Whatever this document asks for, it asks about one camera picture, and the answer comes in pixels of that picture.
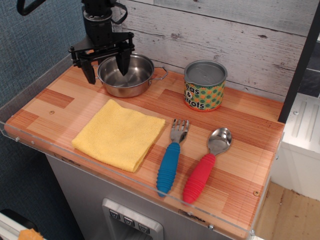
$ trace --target tin can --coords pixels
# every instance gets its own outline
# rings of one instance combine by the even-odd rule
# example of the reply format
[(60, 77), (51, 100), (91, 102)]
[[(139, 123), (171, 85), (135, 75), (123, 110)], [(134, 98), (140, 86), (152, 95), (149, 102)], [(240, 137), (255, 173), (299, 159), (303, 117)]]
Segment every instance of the tin can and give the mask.
[(196, 111), (220, 107), (224, 97), (227, 69), (211, 60), (194, 61), (184, 69), (184, 102)]

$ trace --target blue textured wall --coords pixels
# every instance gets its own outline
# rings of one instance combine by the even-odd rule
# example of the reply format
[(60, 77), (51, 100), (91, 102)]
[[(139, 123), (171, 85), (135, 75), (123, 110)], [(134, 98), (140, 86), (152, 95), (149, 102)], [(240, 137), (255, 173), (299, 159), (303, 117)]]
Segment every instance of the blue textured wall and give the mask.
[[(81, 0), (47, 0), (28, 16), (19, 15), (16, 4), (0, 4), (0, 107), (85, 35)], [(82, 239), (45, 156), (1, 134), (0, 210), (6, 208), (34, 222), (47, 239)]]

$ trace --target metal fork head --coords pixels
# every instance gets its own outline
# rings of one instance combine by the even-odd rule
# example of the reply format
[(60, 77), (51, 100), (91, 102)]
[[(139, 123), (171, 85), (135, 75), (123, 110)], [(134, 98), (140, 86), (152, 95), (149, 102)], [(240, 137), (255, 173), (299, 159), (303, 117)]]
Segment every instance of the metal fork head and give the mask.
[(188, 120), (180, 120), (174, 119), (170, 138), (173, 143), (181, 143), (187, 136), (189, 129), (189, 121)]

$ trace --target screw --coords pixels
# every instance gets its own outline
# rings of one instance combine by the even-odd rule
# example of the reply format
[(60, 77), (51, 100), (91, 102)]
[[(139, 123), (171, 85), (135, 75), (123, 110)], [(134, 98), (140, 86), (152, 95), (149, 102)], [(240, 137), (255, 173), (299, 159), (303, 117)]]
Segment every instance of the screw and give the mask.
[(255, 191), (253, 191), (253, 195), (255, 195), (256, 197), (258, 197), (258, 196), (260, 195), (260, 192), (257, 191), (257, 190), (255, 190)]
[(215, 227), (214, 227), (212, 224), (210, 224), (210, 225), (208, 226), (208, 229), (211, 230), (211, 231), (213, 231), (214, 228), (215, 228)]

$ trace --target metal pot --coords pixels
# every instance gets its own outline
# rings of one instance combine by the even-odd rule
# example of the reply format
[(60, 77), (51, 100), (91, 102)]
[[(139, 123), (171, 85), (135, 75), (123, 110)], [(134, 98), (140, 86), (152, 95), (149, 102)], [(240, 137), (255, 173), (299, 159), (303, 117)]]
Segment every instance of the metal pot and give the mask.
[[(165, 75), (161, 78), (151, 78), (155, 68), (163, 68)], [(126, 75), (123, 76), (119, 71), (116, 57), (101, 62), (97, 75), (109, 94), (119, 98), (132, 98), (144, 93), (150, 87), (151, 81), (164, 79), (168, 71), (163, 66), (155, 67), (146, 56), (133, 53)]]

